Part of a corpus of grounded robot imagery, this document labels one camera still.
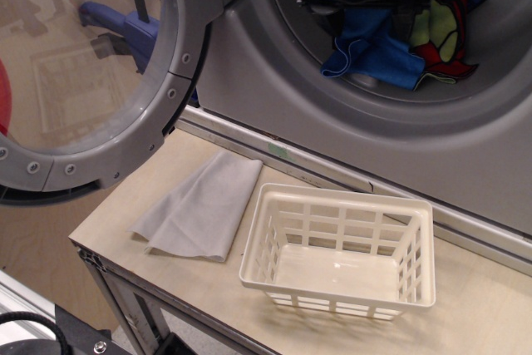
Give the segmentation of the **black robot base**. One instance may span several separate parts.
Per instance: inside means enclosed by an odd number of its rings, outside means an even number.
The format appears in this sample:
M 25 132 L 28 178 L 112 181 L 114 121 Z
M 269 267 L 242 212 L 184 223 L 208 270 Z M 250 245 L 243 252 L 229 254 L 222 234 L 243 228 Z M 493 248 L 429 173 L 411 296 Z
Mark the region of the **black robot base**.
M 127 354 L 106 330 L 96 330 L 55 305 L 1 311 L 2 354 Z

